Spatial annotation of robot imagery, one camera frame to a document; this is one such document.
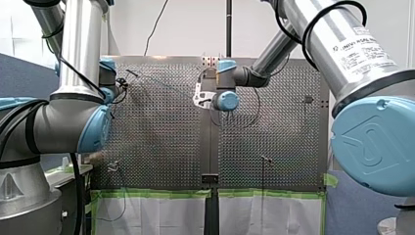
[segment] perforated metal panel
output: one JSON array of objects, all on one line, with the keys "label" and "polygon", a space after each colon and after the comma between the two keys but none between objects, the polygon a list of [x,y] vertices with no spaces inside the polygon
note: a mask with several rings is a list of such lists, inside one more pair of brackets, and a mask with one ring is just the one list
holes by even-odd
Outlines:
[{"label": "perforated metal panel", "polygon": [[[253,62],[236,61],[246,66]],[[234,118],[222,116],[220,187],[321,190],[327,158],[328,89],[319,72],[306,61],[292,60],[268,87],[257,91],[261,109],[255,124],[246,127],[258,107],[252,88],[238,88],[241,106]]]},{"label": "perforated metal panel", "polygon": [[[192,96],[202,59],[115,61],[118,76],[129,82],[128,95],[113,108],[115,119],[94,187],[199,188],[200,110]],[[125,183],[107,172],[107,164],[114,161],[120,161]]]},{"label": "perforated metal panel", "polygon": [[[115,61],[118,76],[127,77],[130,87],[125,101],[113,108],[110,139],[96,164],[93,187],[200,189],[201,163],[207,162],[201,161],[201,152],[210,148],[202,146],[201,135],[211,134],[207,130],[212,128],[201,125],[202,112],[192,103],[202,58]],[[254,62],[236,61],[247,66]],[[328,89],[319,73],[305,61],[293,60],[258,92],[260,119],[254,125],[246,127],[258,108],[252,88],[238,88],[240,109],[221,117],[219,154],[208,160],[219,161],[220,187],[320,190],[327,156]],[[310,97],[313,101],[305,103]],[[273,162],[264,170],[262,156]],[[120,161],[123,179],[108,172],[114,161]]]}]

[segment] metal base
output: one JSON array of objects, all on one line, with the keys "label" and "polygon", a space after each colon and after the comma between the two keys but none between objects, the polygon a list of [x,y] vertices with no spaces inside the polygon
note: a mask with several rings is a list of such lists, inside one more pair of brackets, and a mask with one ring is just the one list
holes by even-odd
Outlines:
[{"label": "metal base", "polygon": [[62,229],[61,217],[61,192],[55,189],[42,204],[12,215],[0,215],[0,231],[2,235],[58,235]]},{"label": "metal base", "polygon": [[[405,205],[414,205],[415,198],[408,198]],[[415,234],[415,211],[400,211],[396,219],[396,235]]]}]

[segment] warning sticker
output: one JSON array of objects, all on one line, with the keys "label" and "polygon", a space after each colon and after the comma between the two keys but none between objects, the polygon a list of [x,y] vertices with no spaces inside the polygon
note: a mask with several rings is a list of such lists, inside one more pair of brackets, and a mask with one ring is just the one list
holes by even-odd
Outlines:
[{"label": "warning sticker", "polygon": [[370,35],[356,35],[349,38],[334,46],[333,53],[345,72],[355,76],[357,80],[372,68],[396,65]]}]

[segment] light blue joint housing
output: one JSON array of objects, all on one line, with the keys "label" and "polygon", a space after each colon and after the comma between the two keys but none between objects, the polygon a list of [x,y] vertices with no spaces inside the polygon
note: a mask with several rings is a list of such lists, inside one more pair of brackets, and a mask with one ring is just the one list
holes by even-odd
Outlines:
[{"label": "light blue joint housing", "polygon": [[88,120],[79,138],[79,154],[94,153],[103,148],[110,132],[110,111],[108,106],[100,106]]},{"label": "light blue joint housing", "polygon": [[104,104],[105,105],[109,105],[110,103],[113,102],[113,100],[115,99],[115,94],[112,90],[110,90],[109,88],[101,88],[101,90],[105,93],[105,100],[104,100]]},{"label": "light blue joint housing", "polygon": [[239,97],[233,91],[218,94],[213,100],[215,108],[224,112],[234,111],[239,106]]},{"label": "light blue joint housing", "polygon": [[0,98],[0,111],[12,109],[14,107],[17,107],[19,105],[22,105],[26,102],[32,101],[35,98],[31,97],[7,97],[7,98]]},{"label": "light blue joint housing", "polygon": [[115,71],[115,61],[111,58],[102,58],[100,67],[109,71]]},{"label": "light blue joint housing", "polygon": [[233,60],[222,60],[217,63],[217,72],[230,71],[236,67],[236,62]]},{"label": "light blue joint housing", "polygon": [[336,117],[331,139],[339,164],[382,194],[415,196],[415,102],[378,96],[355,101]]}]

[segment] silver robot arm segment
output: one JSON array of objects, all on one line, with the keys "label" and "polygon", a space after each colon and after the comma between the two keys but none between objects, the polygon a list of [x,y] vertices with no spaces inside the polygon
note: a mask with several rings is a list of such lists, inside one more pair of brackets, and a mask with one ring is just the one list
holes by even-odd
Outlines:
[{"label": "silver robot arm segment", "polygon": [[[331,143],[345,172],[377,192],[414,196],[415,70],[401,69],[346,8],[358,7],[365,15],[356,2],[268,2],[288,20],[286,30],[299,36],[337,99]],[[252,67],[221,61],[218,89],[266,86],[270,73],[295,46],[288,33],[280,31]]]},{"label": "silver robot arm segment", "polygon": [[[61,25],[59,1],[25,2],[31,5],[44,35],[53,34]],[[5,147],[0,152],[0,228],[7,228],[5,231],[60,234],[61,195],[50,190],[39,156],[96,152],[106,141],[111,122],[108,104],[115,97],[111,89],[99,88],[101,20],[107,11],[105,0],[67,1],[63,33],[48,39],[61,61],[60,85],[49,102],[43,101],[48,104],[10,117],[17,108],[30,104],[30,99],[0,100],[0,128],[4,130],[0,140]],[[110,76],[102,81],[113,85],[115,70],[109,64],[104,67]]]}]

